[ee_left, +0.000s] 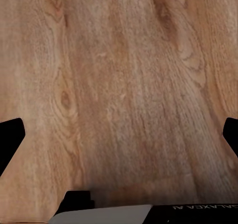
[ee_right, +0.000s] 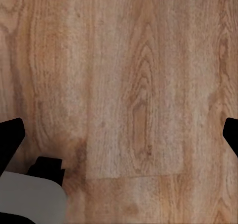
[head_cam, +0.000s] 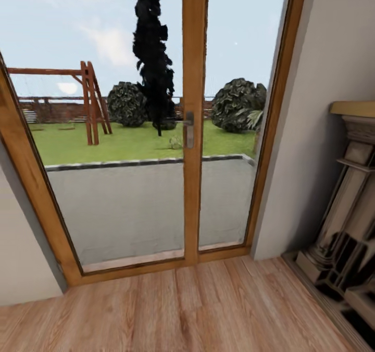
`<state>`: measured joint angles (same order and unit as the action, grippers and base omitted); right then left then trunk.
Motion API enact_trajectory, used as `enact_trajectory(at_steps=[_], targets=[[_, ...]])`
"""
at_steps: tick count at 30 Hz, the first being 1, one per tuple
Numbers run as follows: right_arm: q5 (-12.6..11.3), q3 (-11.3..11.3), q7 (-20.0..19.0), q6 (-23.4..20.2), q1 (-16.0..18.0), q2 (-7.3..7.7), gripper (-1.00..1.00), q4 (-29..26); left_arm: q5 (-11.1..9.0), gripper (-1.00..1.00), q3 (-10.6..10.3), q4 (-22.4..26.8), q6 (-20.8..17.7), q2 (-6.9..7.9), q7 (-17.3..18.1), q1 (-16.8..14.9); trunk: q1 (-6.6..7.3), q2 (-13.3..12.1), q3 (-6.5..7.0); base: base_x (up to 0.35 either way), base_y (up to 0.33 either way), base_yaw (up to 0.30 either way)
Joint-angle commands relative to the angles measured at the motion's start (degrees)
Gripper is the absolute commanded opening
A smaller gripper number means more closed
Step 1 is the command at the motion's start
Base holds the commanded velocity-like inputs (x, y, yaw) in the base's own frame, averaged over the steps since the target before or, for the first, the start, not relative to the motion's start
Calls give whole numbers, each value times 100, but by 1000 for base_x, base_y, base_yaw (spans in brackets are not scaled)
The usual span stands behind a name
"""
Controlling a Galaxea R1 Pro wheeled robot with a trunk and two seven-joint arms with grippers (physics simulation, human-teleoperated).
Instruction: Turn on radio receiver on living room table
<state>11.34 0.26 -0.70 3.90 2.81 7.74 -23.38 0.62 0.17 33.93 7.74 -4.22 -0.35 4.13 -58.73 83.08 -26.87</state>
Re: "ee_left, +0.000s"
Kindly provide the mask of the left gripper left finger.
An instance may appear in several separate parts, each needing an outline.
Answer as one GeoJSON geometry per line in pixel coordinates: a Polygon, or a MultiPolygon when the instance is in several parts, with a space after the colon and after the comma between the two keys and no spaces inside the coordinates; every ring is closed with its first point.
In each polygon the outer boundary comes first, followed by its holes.
{"type": "Polygon", "coordinates": [[[25,137],[21,118],[0,123],[0,176],[25,137]]]}

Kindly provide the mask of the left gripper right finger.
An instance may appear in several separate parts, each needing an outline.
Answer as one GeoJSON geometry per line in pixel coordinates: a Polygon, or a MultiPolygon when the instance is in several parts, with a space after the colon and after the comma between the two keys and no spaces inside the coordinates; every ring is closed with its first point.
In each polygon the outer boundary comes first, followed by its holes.
{"type": "Polygon", "coordinates": [[[223,136],[238,157],[238,119],[226,119],[223,136]]]}

